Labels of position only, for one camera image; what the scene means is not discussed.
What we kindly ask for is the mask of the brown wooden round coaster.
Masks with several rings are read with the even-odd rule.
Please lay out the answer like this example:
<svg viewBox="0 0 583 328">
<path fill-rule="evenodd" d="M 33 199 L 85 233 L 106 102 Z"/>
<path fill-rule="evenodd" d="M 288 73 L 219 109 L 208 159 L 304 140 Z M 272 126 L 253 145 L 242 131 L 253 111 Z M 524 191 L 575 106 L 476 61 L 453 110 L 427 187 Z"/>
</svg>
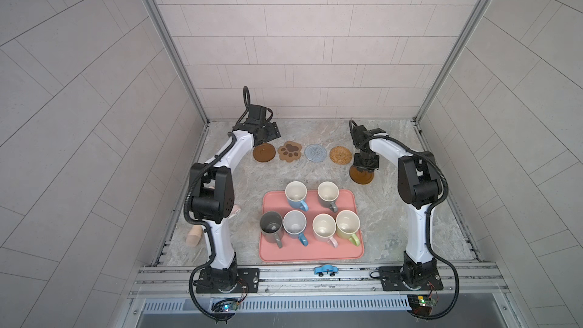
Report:
<svg viewBox="0 0 583 328">
<path fill-rule="evenodd" d="M 349 176 L 353 182 L 359 185 L 367 185 L 373 181 L 374 172 L 368 170 L 360 170 L 356 166 L 352 166 L 349 169 Z"/>
<path fill-rule="evenodd" d="M 253 149 L 253 158 L 258 162 L 270 162 L 276 156 L 276 148 L 272 144 L 261 144 Z"/>
</svg>

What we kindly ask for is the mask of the woven rattan round coaster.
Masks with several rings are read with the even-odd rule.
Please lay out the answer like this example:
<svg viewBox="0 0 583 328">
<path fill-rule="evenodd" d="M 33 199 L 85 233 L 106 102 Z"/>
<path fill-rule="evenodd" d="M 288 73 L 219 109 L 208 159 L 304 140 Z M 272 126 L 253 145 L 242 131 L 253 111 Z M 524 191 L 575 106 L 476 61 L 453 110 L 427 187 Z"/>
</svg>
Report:
<svg viewBox="0 0 583 328">
<path fill-rule="evenodd" d="M 346 147 L 337 146 L 329 152 L 329 158 L 338 165 L 348 165 L 352 162 L 352 151 Z"/>
</svg>

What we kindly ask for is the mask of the blue knitted round coaster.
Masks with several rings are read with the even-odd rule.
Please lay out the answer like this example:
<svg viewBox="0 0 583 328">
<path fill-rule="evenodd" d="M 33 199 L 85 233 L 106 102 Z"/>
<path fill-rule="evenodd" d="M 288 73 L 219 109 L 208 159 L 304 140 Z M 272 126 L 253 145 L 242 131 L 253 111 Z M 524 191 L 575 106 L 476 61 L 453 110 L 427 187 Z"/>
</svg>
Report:
<svg viewBox="0 0 583 328">
<path fill-rule="evenodd" d="M 328 151 L 320 144 L 310 144 L 305 148 L 305 156 L 311 162 L 323 162 L 328 157 Z"/>
</svg>

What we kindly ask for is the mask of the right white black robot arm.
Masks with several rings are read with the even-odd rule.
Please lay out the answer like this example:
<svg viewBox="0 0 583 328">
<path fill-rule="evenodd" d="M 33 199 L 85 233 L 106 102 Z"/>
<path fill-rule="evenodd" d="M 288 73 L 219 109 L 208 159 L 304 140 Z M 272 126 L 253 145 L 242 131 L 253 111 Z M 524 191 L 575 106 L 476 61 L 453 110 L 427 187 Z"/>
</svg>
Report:
<svg viewBox="0 0 583 328">
<path fill-rule="evenodd" d="M 433 284 L 438 276 L 437 263 L 446 264 L 453 272 L 454 293 L 452 301 L 444 310 L 431 314 L 428 307 L 417 305 L 409 314 L 423 320 L 446 317 L 455 307 L 460 290 L 457 269 L 432 247 L 433 212 L 449 194 L 446 176 L 430 151 L 413 150 L 380 128 L 369 130 L 351 119 L 349 132 L 357 150 L 353 170 L 363 175 L 372 174 L 380 168 L 381 157 L 398 169 L 397 189 L 407 205 L 408 215 L 408 243 L 399 272 L 402 285 L 409 290 L 422 289 L 427 285 L 430 288 L 429 296 L 433 298 L 443 288 L 440 282 Z"/>
</svg>

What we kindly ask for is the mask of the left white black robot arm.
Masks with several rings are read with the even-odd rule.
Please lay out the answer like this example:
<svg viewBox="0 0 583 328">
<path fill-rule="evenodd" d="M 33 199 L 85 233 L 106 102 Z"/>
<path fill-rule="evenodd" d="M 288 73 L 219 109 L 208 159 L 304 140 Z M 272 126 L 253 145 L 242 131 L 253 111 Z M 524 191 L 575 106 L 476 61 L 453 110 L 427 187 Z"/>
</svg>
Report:
<svg viewBox="0 0 583 328">
<path fill-rule="evenodd" d="M 247 152 L 281 137 L 272 118 L 272 109 L 247 105 L 218 153 L 191 166 L 183 214 L 187 223 L 203 227 L 209 257 L 198 270 L 203 286 L 210 289 L 230 292 L 237 285 L 238 266 L 229 228 L 235 205 L 232 172 Z"/>
</svg>

